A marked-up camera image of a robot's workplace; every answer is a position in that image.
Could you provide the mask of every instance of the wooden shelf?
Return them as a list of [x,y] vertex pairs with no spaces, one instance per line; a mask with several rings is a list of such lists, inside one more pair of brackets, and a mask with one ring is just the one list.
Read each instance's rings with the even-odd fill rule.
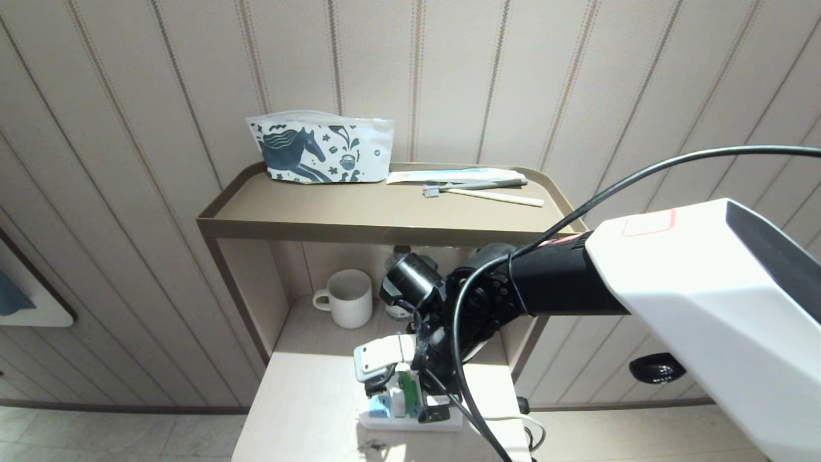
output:
[[[474,165],[391,163],[392,171],[469,167]],[[259,163],[240,173],[197,224],[206,238],[480,247],[526,243],[572,211],[543,173],[503,168],[523,173],[530,182],[492,191],[543,199],[544,207],[455,194],[425,198],[421,187],[411,184],[278,182]],[[584,224],[576,221],[560,237],[583,231]]]
[[[359,329],[342,329],[330,313],[294,303],[232,460],[498,460],[491,446],[465,422],[461,432],[376,432],[358,423],[365,389],[354,379],[354,347],[404,330],[381,303]],[[519,413],[516,392],[496,335],[465,365],[470,388],[486,416]],[[529,462],[518,420],[488,422],[516,462]]]

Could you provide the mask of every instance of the white robot arm casing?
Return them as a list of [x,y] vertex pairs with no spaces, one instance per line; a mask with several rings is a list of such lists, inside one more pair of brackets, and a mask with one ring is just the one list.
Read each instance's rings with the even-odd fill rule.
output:
[[767,457],[821,460],[812,256],[728,199],[606,221],[586,249],[613,295]]

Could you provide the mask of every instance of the horse illustration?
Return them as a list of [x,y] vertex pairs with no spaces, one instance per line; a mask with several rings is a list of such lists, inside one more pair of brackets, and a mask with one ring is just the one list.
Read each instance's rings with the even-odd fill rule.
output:
[[316,169],[302,164],[302,153],[308,151],[320,162],[325,161],[325,154],[319,149],[314,139],[314,131],[286,130],[282,133],[263,135],[259,142],[265,163],[274,170],[291,170],[293,173],[314,182],[333,182],[331,178]]

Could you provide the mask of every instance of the mug handle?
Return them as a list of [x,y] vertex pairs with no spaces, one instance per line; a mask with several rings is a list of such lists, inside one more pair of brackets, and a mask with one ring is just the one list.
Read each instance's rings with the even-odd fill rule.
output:
[[[322,297],[327,298],[328,301],[325,302],[325,303],[321,303],[319,301],[319,299],[322,298]],[[314,294],[314,306],[317,307],[318,309],[324,311],[324,312],[329,312],[329,311],[331,311],[331,300],[330,300],[330,298],[331,298],[331,293],[328,292],[327,289],[317,290],[316,293]]]

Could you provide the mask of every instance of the white cable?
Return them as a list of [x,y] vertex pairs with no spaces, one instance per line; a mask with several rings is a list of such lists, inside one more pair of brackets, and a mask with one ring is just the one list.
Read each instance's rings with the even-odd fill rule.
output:
[[536,443],[536,444],[533,446],[533,449],[532,449],[530,452],[533,452],[534,450],[537,450],[538,448],[540,448],[540,447],[541,447],[541,445],[542,445],[542,443],[544,443],[544,438],[546,438],[546,437],[547,437],[547,435],[548,435],[548,430],[544,427],[544,425],[542,425],[541,423],[539,423],[539,421],[538,421],[538,420],[536,420],[535,418],[532,418],[531,416],[529,416],[529,415],[524,415],[524,414],[518,414],[518,415],[500,415],[500,416],[497,416],[497,417],[485,417],[485,418],[484,418],[484,420],[491,420],[491,421],[498,421],[498,420],[514,420],[514,419],[518,419],[518,420],[526,420],[526,421],[528,421],[528,422],[530,422],[530,423],[533,423],[536,427],[539,427],[539,428],[541,428],[541,429],[542,429],[542,437],[541,437],[541,438],[539,438],[539,442],[538,442],[538,443]]

